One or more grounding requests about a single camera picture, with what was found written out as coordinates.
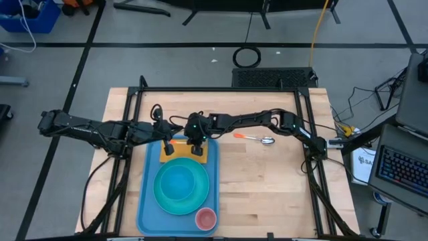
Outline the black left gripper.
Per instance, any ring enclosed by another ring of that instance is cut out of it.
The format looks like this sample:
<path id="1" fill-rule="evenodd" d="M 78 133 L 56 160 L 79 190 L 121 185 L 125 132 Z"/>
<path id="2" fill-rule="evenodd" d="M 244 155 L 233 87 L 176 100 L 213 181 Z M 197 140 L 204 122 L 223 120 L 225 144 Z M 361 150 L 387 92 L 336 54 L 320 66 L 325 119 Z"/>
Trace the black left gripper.
<path id="1" fill-rule="evenodd" d="M 173 138 L 183 138 L 183 129 L 184 126 L 172 124 L 172 130 L 175 133 L 172 134 L 171 125 L 163 119 L 163 113 L 162 112 L 153 112 L 152 113 L 152 119 L 154 121 L 154 130 L 155 133 L 162 137 L 163 143 L 164 143 L 164 151 L 167 156 L 172 155 L 174 153 L 174 147 L 172 144 L 169 143 L 169 141 Z"/>

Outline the yellow cloth napkin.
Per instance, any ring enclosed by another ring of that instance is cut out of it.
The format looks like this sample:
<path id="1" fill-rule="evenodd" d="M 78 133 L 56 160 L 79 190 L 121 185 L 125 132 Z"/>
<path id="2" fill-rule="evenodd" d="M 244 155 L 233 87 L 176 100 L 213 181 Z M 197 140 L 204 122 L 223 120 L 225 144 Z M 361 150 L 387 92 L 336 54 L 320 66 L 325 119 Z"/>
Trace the yellow cloth napkin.
<path id="1" fill-rule="evenodd" d="M 160 163 L 166 163 L 170 160 L 180 158 L 180 157 L 186 157 L 186 158 L 193 159 L 194 161 L 196 161 L 200 164 L 206 164 L 208 162 L 208 150 L 209 150 L 209 148 L 208 148 L 207 143 L 203 143 L 201 146 L 202 150 L 203 150 L 203 154 L 201 156 L 192 154 L 192 152 L 191 152 L 192 145 L 173 145 L 174 150 L 175 150 L 174 153 L 172 155 L 167 156 L 165 154 L 165 151 L 164 151 L 163 141 L 161 141 L 160 144 L 161 144 L 160 158 L 159 158 Z"/>

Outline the blue plastic bowl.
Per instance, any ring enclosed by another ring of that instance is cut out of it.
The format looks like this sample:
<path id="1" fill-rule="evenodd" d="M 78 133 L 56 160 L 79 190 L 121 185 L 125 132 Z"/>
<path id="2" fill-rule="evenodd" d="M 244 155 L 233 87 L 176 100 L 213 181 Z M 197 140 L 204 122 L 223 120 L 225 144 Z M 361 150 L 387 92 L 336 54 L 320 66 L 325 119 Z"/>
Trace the blue plastic bowl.
<path id="1" fill-rule="evenodd" d="M 160 171 L 160 190 L 171 200 L 179 201 L 190 196 L 195 188 L 192 171 L 184 165 L 172 165 Z"/>

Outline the teal plastic plate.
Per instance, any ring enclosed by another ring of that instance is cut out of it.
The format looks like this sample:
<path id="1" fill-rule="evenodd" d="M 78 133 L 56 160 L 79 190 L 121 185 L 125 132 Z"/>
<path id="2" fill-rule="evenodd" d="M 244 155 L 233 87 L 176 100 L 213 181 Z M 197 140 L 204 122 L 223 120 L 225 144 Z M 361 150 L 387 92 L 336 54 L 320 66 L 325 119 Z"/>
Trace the teal plastic plate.
<path id="1" fill-rule="evenodd" d="M 188 167 L 195 178 L 195 188 L 190 196 L 174 201 L 166 198 L 160 190 L 160 173 L 162 168 L 172 165 L 184 165 Z M 172 215 L 186 215 L 197 210 L 207 199 L 209 194 L 209 175 L 202 164 L 186 157 L 180 157 L 161 165 L 153 182 L 153 194 L 156 203 L 162 210 Z"/>

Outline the orange-handled metal spoon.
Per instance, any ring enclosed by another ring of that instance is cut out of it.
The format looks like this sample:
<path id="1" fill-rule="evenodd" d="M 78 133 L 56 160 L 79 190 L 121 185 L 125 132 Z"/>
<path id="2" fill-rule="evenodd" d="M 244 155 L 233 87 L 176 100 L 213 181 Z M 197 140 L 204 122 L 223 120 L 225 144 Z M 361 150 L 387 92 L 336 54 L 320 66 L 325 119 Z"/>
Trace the orange-handled metal spoon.
<path id="1" fill-rule="evenodd" d="M 254 141 L 259 141 L 263 145 L 272 145 L 272 144 L 275 143 L 275 139 L 272 138 L 272 137 L 263 137 L 263 138 L 250 137 L 248 135 L 242 135 L 242 134 L 239 134 L 239 133 L 234 133 L 233 136 L 235 138 L 238 138 L 238 139 L 250 139 L 250 140 L 254 140 Z"/>

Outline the blue plastic tray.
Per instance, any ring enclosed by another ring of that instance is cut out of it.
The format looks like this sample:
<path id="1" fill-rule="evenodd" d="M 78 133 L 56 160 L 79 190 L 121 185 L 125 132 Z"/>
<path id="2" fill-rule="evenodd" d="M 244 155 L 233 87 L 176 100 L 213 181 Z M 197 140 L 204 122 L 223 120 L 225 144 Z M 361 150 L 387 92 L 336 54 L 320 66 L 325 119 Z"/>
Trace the blue plastic tray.
<path id="1" fill-rule="evenodd" d="M 140 186 L 136 226 L 146 236 L 182 236 L 202 237 L 215 233 L 219 225 L 219 181 L 220 181 L 220 147 L 215 140 L 209 139 L 208 162 L 202 164 L 209 175 L 209 194 L 205 202 L 194 212 L 178 216 L 160 208 L 153 194 L 154 177 L 161 165 L 161 142 L 157 141 L 146 146 L 144 168 Z M 201 208 L 211 208 L 217 214 L 217 223 L 212 230 L 202 231 L 195 223 L 195 215 Z"/>

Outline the pink ribbed cup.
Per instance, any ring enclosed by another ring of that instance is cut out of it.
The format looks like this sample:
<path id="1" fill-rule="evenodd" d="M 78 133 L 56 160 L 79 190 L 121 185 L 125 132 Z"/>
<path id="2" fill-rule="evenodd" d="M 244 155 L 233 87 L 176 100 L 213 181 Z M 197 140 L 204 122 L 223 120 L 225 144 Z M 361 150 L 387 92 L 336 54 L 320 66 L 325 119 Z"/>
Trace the pink ribbed cup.
<path id="1" fill-rule="evenodd" d="M 212 230 L 217 223 L 217 214 L 211 208 L 201 208 L 195 215 L 195 223 L 202 231 Z"/>

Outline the black perforated computer case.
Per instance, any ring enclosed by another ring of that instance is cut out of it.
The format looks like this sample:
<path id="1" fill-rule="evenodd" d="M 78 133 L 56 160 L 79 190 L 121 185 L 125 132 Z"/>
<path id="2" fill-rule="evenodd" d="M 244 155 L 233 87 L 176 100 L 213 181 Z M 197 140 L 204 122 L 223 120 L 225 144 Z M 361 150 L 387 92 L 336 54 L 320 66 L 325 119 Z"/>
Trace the black perforated computer case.
<path id="1" fill-rule="evenodd" d="M 232 87 L 238 88 L 317 88 L 312 68 L 235 68 Z"/>

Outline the black backdrop panel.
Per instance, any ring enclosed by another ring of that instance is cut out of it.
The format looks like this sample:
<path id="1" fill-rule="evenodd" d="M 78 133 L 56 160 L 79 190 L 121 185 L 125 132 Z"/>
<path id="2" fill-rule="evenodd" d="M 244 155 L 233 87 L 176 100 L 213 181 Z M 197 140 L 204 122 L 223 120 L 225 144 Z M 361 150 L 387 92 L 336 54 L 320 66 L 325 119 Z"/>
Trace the black backdrop panel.
<path id="1" fill-rule="evenodd" d="M 266 15 L 269 12 L 297 11 L 309 9 L 330 10 L 336 24 L 340 24 L 335 7 L 339 0 L 158 0 L 175 7 L 190 9 L 192 14 L 183 22 L 187 25 L 199 11 L 226 11 L 259 13 L 266 29 L 270 24 Z"/>

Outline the orange and black object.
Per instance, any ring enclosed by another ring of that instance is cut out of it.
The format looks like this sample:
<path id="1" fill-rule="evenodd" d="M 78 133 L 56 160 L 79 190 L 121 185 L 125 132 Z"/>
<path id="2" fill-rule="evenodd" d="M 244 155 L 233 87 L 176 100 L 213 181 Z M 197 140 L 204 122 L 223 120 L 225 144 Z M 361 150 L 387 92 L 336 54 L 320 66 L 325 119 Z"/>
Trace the orange and black object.
<path id="1" fill-rule="evenodd" d="M 88 7 L 90 5 L 101 5 L 104 0 L 62 0 L 62 13 L 66 16 L 73 16 L 77 9 L 80 9 L 84 15 L 89 15 Z"/>

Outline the grey bar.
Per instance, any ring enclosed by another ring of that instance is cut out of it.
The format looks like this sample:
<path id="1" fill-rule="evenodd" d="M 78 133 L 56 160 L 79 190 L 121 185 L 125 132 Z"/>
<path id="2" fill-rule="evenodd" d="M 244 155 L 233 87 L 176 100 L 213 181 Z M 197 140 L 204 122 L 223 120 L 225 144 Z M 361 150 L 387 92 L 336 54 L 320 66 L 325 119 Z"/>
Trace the grey bar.
<path id="1" fill-rule="evenodd" d="M 0 85 L 28 87 L 29 82 L 23 77 L 0 76 Z"/>

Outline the blue plastic bin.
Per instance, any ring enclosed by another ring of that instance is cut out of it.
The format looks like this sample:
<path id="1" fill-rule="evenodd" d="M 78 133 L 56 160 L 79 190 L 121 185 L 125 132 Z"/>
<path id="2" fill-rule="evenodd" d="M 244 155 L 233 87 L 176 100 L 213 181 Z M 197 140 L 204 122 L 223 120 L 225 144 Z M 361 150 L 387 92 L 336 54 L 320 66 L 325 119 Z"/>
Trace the blue plastic bin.
<path id="1" fill-rule="evenodd" d="M 61 10 L 53 0 L 34 0 L 37 4 L 43 2 L 43 7 L 35 18 L 30 18 L 24 11 L 24 20 L 21 20 L 21 0 L 4 0 L 0 3 L 0 26 L 8 32 L 26 32 L 27 26 L 31 33 L 50 33 L 60 16 Z"/>

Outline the black cart leg with caster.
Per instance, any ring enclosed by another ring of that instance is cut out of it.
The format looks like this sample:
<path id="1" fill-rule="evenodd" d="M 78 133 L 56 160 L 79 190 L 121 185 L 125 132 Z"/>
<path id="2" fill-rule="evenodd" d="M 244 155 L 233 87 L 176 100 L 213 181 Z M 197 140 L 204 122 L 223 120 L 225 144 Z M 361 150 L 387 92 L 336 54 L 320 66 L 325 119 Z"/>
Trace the black cart leg with caster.
<path id="1" fill-rule="evenodd" d="M 392 203 L 387 203 L 382 205 L 381 214 L 379 217 L 379 222 L 377 226 L 370 229 L 370 233 L 375 238 L 381 238 L 385 235 L 387 230 L 387 224 L 389 220 L 389 214 L 391 211 Z"/>

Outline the laptop with lit keyboard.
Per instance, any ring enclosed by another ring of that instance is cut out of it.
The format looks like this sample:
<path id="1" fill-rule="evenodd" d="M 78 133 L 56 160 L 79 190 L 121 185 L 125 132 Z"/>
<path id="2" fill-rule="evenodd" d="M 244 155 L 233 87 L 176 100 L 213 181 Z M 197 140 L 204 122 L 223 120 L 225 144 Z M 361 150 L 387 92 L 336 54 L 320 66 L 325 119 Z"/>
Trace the laptop with lit keyboard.
<path id="1" fill-rule="evenodd" d="M 368 184 L 403 206 L 428 216 L 428 140 L 385 125 Z"/>

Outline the grey closed laptop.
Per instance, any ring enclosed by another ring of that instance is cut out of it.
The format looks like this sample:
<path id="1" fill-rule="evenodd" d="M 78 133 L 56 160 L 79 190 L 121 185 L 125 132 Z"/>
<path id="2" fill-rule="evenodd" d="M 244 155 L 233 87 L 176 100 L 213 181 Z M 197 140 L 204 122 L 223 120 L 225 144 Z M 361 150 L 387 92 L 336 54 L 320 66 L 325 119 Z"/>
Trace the grey closed laptop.
<path id="1" fill-rule="evenodd" d="M 428 82 L 418 77 L 418 65 L 423 60 L 423 54 L 412 54 L 409 59 L 396 120 L 428 136 Z"/>

